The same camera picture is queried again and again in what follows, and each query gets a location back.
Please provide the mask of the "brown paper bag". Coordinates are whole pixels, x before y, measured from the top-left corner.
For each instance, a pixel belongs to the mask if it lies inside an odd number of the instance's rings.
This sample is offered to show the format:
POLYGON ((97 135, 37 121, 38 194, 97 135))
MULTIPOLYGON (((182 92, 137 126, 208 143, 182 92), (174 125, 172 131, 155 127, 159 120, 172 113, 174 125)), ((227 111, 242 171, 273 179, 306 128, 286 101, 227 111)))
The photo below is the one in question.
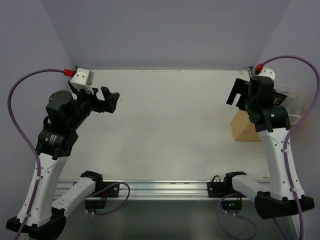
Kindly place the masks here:
MULTIPOLYGON (((276 84, 275 89, 287 95, 287 98, 280 105, 285 107, 288 113, 290 126, 293 127, 303 115, 303 101, 289 87, 283 84, 276 84)), ((230 122, 230 127, 234 141, 237 142, 259 142, 260 137, 256 132, 255 126, 249 120, 246 111, 238 110, 230 122)))

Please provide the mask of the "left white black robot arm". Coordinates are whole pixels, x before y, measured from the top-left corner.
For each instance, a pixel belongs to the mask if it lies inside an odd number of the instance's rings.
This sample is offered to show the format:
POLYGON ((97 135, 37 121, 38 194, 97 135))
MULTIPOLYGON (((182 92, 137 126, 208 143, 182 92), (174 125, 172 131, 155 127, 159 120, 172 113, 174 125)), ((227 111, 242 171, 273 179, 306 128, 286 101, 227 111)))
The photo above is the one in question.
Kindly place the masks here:
POLYGON ((54 200, 60 175, 78 139, 77 129, 90 115, 113 113, 120 98, 107 87, 54 92, 46 106, 47 116, 35 147, 36 164, 24 205, 17 216, 10 218, 6 228, 26 234, 34 240, 55 240, 63 232, 70 213, 88 196, 103 193, 103 176, 85 171, 65 194, 54 200), (103 100, 97 98, 102 92, 103 100))

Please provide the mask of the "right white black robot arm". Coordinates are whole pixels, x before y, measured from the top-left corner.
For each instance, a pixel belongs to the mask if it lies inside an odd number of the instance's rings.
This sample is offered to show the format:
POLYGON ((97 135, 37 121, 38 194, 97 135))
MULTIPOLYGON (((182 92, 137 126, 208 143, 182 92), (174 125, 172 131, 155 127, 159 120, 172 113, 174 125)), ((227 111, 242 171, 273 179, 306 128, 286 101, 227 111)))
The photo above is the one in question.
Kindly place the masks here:
POLYGON ((290 120, 283 106, 274 104, 274 81, 267 76, 253 76, 246 81, 236 78, 226 101, 247 112, 263 144, 270 175, 270 186, 265 187, 250 179, 242 171, 229 172, 223 181, 227 196, 241 193, 254 202, 262 219, 293 216, 315 207, 314 199, 306 196, 297 176, 290 140, 290 120))

